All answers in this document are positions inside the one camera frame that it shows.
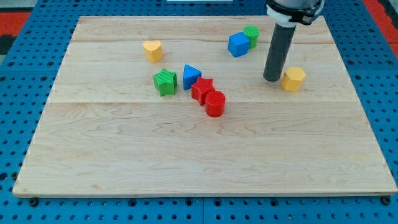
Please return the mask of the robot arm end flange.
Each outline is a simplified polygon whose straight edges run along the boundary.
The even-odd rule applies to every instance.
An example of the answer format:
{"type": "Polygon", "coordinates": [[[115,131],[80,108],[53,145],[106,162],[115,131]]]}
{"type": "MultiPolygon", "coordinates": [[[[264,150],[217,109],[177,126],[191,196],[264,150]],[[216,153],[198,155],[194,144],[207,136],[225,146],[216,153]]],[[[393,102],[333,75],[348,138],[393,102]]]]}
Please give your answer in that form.
{"type": "Polygon", "coordinates": [[[293,28],[309,26],[322,13],[324,0],[267,0],[267,14],[279,26],[293,28]]]}

